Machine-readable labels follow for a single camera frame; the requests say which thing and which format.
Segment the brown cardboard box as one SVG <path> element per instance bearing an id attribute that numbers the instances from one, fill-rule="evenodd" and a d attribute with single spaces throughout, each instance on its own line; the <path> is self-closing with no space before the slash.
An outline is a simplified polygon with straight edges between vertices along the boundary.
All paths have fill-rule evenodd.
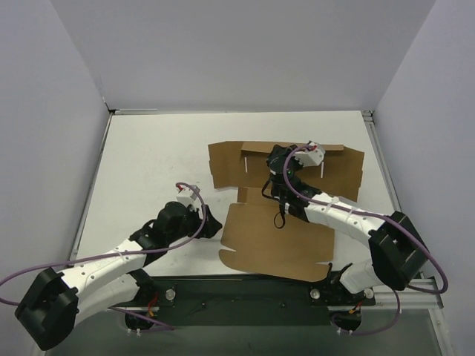
<path id="1" fill-rule="evenodd" d="M 274 142 L 225 141 L 209 145 L 216 188 L 237 188 L 229 206 L 219 251 L 234 270 L 318 282 L 333 259 L 333 229 L 296 217 L 278 217 L 278 204 L 261 195 L 269 178 L 266 159 Z"/>

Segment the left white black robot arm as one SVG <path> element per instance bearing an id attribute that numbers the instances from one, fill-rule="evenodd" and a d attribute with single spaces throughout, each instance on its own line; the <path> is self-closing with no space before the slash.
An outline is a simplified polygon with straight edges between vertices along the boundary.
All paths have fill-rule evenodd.
<path id="1" fill-rule="evenodd" d="M 169 202 L 156 219 L 98 259 L 38 273 L 15 316 L 42 351 L 52 349 L 75 325 L 103 309 L 130 300 L 146 304 L 152 281 L 144 267 L 164 256 L 179 239 L 209 239 L 222 227 L 208 206 L 200 210 Z"/>

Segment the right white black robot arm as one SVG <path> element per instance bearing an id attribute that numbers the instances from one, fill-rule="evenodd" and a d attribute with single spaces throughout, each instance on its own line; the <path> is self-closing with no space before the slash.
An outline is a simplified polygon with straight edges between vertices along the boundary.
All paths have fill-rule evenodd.
<path id="1" fill-rule="evenodd" d="M 281 217 L 324 225 L 360 242 L 370 259 L 344 267 L 336 283 L 350 294 L 386 285 L 402 291 L 428 261 L 428 250 L 410 219 L 400 211 L 391 215 L 370 213 L 348 205 L 339 197 L 303 182 L 297 171 L 316 167 L 324 149 L 314 143 L 299 148 L 275 145 L 266 159 L 268 198 L 278 202 Z"/>

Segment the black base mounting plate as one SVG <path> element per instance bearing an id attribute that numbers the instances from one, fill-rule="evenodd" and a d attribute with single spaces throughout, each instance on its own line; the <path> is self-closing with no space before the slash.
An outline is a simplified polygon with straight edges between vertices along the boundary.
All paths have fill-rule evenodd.
<path id="1" fill-rule="evenodd" d="M 172 326 L 325 326 L 331 310 L 374 306 L 373 297 L 351 295 L 332 283 L 260 274 L 153 277 L 121 307 Z"/>

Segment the aluminium frame rail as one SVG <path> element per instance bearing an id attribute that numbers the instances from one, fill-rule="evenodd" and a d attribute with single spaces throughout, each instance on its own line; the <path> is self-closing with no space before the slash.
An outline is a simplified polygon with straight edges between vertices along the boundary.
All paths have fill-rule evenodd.
<path id="1" fill-rule="evenodd" d="M 431 291 L 439 287 L 434 277 L 415 279 L 411 284 L 418 288 L 429 289 Z M 373 291 L 375 293 L 375 307 L 383 309 L 395 309 L 397 307 L 396 296 L 389 287 L 376 286 L 373 288 Z M 412 289 L 398 291 L 397 294 L 402 310 L 442 309 L 444 307 L 442 297 L 438 294 L 423 293 Z"/>

